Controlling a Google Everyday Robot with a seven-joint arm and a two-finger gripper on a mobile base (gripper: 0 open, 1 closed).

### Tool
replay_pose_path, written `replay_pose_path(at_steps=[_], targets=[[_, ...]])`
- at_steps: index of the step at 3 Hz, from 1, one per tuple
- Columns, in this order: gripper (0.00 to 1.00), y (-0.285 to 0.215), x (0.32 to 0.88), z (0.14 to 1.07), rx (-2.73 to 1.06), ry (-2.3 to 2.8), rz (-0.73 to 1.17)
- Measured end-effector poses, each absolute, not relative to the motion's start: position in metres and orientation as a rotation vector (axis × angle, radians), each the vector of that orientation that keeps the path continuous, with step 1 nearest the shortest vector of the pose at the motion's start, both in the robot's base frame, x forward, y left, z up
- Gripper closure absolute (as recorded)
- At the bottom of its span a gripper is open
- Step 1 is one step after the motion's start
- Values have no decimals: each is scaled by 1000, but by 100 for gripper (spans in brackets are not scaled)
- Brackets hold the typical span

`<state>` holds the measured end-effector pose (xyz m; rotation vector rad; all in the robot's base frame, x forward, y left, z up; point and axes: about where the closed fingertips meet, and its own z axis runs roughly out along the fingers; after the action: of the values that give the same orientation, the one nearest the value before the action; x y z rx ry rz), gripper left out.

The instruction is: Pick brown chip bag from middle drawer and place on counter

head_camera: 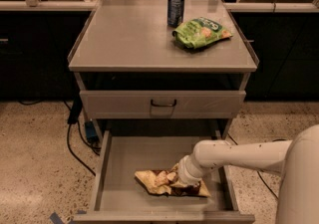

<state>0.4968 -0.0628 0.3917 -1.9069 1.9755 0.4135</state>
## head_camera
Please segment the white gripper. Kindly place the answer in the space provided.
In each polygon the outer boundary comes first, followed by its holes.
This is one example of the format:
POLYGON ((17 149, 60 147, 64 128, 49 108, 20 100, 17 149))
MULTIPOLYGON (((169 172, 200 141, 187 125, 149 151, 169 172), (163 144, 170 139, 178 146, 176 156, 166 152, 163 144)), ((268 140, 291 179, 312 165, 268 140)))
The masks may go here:
POLYGON ((173 188, 187 188, 195 185, 203 177, 203 168, 199 165, 194 155, 186 155, 179 163, 176 163, 170 172, 178 173, 178 181, 170 183, 173 188))

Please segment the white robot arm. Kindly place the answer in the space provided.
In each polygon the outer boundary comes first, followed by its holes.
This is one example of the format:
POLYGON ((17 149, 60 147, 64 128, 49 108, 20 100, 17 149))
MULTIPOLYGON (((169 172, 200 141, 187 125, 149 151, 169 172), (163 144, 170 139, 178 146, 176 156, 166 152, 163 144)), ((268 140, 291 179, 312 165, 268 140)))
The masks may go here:
POLYGON ((225 165, 280 177, 275 224, 319 224, 319 125, 292 140, 239 145, 202 140, 179 161, 178 181, 194 185, 225 165))

